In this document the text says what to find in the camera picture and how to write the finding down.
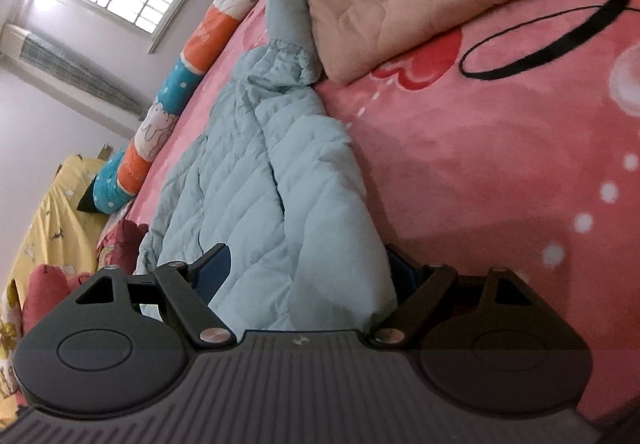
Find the striped orange teal bolster pillow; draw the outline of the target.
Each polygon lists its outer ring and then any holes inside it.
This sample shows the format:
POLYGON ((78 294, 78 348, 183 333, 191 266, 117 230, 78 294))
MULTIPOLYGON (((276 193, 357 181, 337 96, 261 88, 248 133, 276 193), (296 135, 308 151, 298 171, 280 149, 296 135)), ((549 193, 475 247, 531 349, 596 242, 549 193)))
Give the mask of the striped orange teal bolster pillow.
POLYGON ((194 91, 260 0, 213 0, 160 86, 134 138, 91 181, 78 209, 111 215, 137 196, 194 91))

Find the dark red plush cloth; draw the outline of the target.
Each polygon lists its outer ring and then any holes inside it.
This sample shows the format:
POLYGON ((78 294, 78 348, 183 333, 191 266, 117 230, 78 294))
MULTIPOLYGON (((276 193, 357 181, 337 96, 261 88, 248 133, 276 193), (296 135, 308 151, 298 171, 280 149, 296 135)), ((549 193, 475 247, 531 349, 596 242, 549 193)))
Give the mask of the dark red plush cloth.
MULTIPOLYGON (((149 230, 146 224, 123 219, 99 243, 98 269, 118 265, 131 275, 137 264, 139 247, 149 230)), ((94 272, 72 272, 51 264, 40 264, 29 276, 22 306, 22 331, 27 334, 71 293, 90 279, 94 272)))

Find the wall air conditioner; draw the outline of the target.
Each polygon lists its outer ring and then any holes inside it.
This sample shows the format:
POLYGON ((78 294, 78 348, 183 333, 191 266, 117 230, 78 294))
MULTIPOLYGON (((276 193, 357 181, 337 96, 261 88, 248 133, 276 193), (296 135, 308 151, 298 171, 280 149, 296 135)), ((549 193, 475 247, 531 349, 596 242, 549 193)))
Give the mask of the wall air conditioner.
POLYGON ((142 105, 75 52, 26 28, 6 24, 1 32, 1 55, 56 100, 101 126, 124 138, 137 130, 142 105))

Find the light blue quilted jacket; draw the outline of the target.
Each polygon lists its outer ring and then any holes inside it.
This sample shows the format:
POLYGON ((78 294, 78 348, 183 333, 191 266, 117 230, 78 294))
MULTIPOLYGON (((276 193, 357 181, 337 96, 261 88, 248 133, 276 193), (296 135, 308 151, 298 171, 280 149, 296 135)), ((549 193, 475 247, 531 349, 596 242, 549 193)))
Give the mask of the light blue quilted jacket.
POLYGON ((223 243, 231 270, 208 305, 235 333, 367 329, 396 294, 349 135, 314 92, 307 0, 266 0, 266 27, 169 171, 137 273, 223 243))

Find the yellow printed sheet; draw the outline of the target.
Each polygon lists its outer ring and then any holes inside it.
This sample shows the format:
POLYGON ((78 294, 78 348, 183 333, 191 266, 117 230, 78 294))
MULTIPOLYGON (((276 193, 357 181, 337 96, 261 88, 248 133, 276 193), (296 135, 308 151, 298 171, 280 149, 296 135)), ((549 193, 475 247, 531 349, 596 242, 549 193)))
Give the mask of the yellow printed sheet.
POLYGON ((14 374, 15 350, 46 314, 96 271, 96 245, 107 216, 78 210, 104 161, 67 157, 29 224, 1 288, 1 427, 16 418, 20 389, 14 374))

